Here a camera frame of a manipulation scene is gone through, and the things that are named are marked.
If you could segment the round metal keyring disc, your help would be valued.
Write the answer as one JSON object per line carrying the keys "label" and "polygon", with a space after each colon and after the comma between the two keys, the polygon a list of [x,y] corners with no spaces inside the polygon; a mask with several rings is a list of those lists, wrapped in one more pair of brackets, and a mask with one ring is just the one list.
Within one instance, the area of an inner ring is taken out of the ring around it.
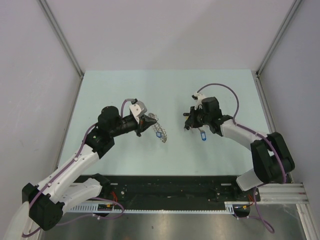
{"label": "round metal keyring disc", "polygon": [[148,113],[148,116],[149,116],[150,118],[154,118],[154,119],[157,120],[157,123],[152,126],[152,129],[153,129],[153,131],[155,132],[155,135],[156,135],[156,132],[162,133],[162,137],[160,137],[160,138],[158,138],[157,136],[156,136],[156,137],[157,137],[163,144],[165,144],[165,143],[167,142],[168,136],[167,136],[166,130],[165,130],[165,129],[161,126],[161,124],[159,123],[159,118],[158,118],[158,116],[157,116],[156,114],[154,114],[154,113],[151,113],[151,112]]}

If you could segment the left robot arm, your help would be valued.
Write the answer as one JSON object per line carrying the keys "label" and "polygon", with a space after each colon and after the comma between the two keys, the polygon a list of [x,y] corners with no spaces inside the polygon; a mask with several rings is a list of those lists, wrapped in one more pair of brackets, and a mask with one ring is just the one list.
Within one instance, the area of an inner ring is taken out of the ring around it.
{"label": "left robot arm", "polygon": [[111,188],[107,181],[90,178],[77,186],[72,194],[66,194],[70,185],[91,165],[100,160],[115,144],[114,138],[129,132],[138,137],[157,120],[146,115],[142,103],[133,103],[129,115],[121,117],[115,106],[106,106],[101,110],[97,123],[85,132],[77,152],[38,184],[26,184],[22,189],[22,202],[29,203],[28,216],[48,231],[55,227],[68,208],[83,201],[97,197],[105,200],[110,196]]}

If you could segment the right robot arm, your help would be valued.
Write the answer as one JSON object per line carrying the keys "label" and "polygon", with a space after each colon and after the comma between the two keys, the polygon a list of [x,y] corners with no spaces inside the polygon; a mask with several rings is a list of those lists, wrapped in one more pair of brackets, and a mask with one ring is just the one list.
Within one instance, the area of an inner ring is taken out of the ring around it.
{"label": "right robot arm", "polygon": [[242,201],[254,187],[286,183],[295,163],[280,133],[260,133],[237,123],[234,117],[222,113],[216,97],[197,93],[192,98],[195,105],[185,114],[186,130],[207,126],[213,134],[231,139],[251,152],[253,168],[239,175],[236,185],[230,188],[235,200]]}

